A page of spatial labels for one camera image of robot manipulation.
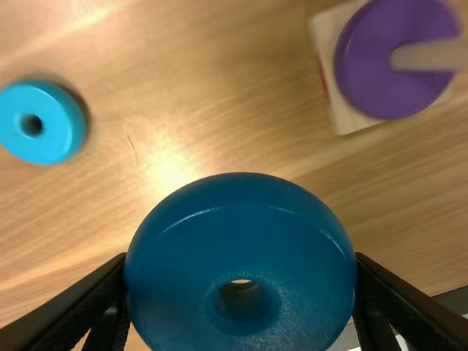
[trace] wooden table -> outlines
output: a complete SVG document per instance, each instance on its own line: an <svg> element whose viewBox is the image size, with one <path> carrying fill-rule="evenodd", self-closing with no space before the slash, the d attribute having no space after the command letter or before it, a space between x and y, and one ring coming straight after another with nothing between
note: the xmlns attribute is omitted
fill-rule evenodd
<svg viewBox="0 0 468 351"><path fill-rule="evenodd" d="M1 1L0 83L67 86L90 132L55 167L0 150L0 325L126 251L172 191L230 171L306 187L428 294L466 285L468 75L443 105L333 135L306 22L339 2ZM129 350L146 350L134 331Z"/></svg>

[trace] blue ring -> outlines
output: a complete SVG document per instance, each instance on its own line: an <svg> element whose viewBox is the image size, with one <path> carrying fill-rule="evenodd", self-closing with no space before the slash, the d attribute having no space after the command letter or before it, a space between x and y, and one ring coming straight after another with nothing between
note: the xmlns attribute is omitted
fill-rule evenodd
<svg viewBox="0 0 468 351"><path fill-rule="evenodd" d="M156 206L130 244L124 278L132 322L152 350L321 351L351 317L357 264L314 195L231 173ZM222 292L236 279L256 287L240 303Z"/></svg>
<svg viewBox="0 0 468 351"><path fill-rule="evenodd" d="M0 143L16 157L36 165L61 163L85 137L83 111L63 88L29 80L0 93Z"/></svg>

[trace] purple ring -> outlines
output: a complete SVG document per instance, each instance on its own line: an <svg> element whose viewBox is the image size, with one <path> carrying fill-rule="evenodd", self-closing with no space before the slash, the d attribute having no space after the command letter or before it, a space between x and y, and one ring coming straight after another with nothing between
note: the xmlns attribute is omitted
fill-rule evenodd
<svg viewBox="0 0 468 351"><path fill-rule="evenodd" d="M347 101L381 119L411 116L431 105L454 72L405 72L390 66L400 45L457 37L458 21L436 0L373 0L350 19L335 50L335 75Z"/></svg>

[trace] ring hole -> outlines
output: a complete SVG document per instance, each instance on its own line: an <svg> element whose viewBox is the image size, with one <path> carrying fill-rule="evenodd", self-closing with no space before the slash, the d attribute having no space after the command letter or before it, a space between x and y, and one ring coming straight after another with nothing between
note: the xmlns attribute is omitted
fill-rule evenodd
<svg viewBox="0 0 468 351"><path fill-rule="evenodd" d="M44 126L42 125L41 118L36 115L26 115L20 120L20 128L24 135L36 137L41 134Z"/></svg>
<svg viewBox="0 0 468 351"><path fill-rule="evenodd" d="M278 310L277 302L262 284L236 279L216 291L214 306L222 328L246 335L266 328Z"/></svg>

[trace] wood grain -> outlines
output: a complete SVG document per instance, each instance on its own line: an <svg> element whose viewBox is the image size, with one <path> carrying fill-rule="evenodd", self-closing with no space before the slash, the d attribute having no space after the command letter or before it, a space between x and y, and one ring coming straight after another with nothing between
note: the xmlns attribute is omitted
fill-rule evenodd
<svg viewBox="0 0 468 351"><path fill-rule="evenodd" d="M229 171L306 187L358 251L428 294L466 285L468 75L445 104L333 135L306 22L338 3L1 1L0 84L61 83L91 125L63 165L0 149L0 325L125 251L172 191ZM134 332L129 350L147 350Z"/></svg>

